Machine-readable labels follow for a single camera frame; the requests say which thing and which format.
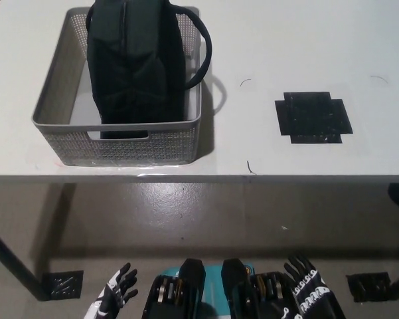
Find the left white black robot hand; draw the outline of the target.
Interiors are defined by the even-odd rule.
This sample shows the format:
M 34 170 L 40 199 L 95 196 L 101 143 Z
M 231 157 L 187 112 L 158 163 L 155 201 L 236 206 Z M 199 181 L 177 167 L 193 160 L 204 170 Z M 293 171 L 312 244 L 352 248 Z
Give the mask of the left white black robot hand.
M 84 319 L 117 318 L 120 310 L 138 294 L 138 289 L 134 288 L 136 282 L 137 269 L 131 270 L 131 263 L 125 263 L 91 303 Z

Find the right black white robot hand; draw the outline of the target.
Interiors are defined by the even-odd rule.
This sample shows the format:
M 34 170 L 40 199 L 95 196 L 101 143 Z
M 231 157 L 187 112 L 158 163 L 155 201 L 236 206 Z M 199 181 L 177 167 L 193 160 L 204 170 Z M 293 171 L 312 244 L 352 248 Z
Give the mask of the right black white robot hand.
M 344 318 L 345 314 L 319 271 L 303 255 L 290 256 L 284 264 L 287 290 L 277 309 L 282 318 Z

